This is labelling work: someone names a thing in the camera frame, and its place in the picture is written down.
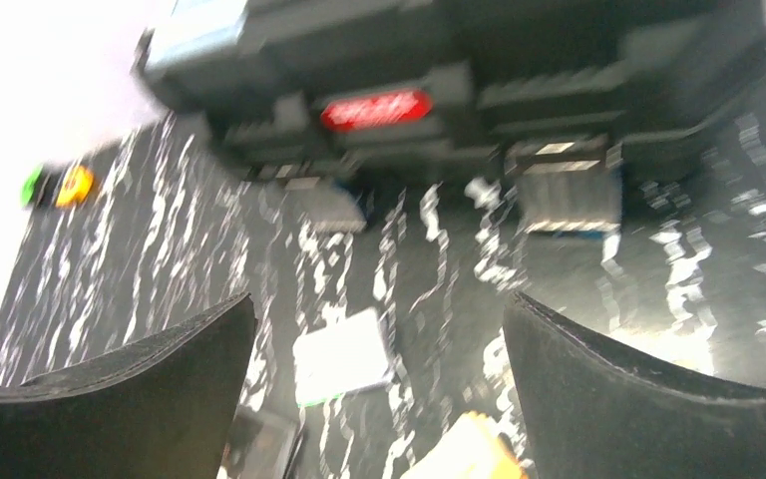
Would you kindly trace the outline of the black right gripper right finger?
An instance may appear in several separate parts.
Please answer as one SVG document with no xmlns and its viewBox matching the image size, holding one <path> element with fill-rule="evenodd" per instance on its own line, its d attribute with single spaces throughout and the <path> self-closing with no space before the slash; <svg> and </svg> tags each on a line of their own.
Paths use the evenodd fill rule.
<svg viewBox="0 0 766 479">
<path fill-rule="evenodd" d="M 514 293 L 503 331 L 543 478 L 766 478 L 766 389 L 661 360 Z"/>
</svg>

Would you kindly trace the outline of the yellow tape measure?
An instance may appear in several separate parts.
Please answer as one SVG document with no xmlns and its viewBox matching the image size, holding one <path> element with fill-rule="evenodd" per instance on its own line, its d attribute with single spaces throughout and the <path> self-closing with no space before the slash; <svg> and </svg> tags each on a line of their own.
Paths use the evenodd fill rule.
<svg viewBox="0 0 766 479">
<path fill-rule="evenodd" d="M 95 176 L 91 170 L 83 166 L 70 168 L 59 188 L 55 199 L 57 208 L 69 208 L 82 204 L 89 195 Z"/>
</svg>

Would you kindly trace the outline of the white card on table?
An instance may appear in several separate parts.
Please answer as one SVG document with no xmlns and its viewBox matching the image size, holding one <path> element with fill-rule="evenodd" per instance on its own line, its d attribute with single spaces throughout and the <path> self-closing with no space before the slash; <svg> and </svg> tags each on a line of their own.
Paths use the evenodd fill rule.
<svg viewBox="0 0 766 479">
<path fill-rule="evenodd" d="M 300 335 L 292 353 L 300 407 L 379 387 L 394 376 L 383 321 L 373 307 Z"/>
</svg>

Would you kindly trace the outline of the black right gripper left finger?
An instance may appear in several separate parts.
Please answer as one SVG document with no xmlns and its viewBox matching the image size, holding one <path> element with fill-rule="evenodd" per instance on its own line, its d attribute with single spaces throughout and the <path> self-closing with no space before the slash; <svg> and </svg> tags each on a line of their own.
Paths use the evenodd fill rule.
<svg viewBox="0 0 766 479">
<path fill-rule="evenodd" d="M 212 478 L 252 353 L 250 296 L 0 386 L 0 478 Z"/>
</svg>

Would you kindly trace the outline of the green small object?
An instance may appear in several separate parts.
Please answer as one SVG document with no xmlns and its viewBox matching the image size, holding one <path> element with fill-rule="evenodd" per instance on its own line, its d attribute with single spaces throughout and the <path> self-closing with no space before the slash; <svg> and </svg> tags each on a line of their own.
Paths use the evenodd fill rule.
<svg viewBox="0 0 766 479">
<path fill-rule="evenodd" d="M 37 204 L 41 195 L 39 182 L 43 176 L 43 172 L 44 168 L 38 166 L 26 177 L 20 191 L 20 201 L 24 208 L 30 209 Z"/>
</svg>

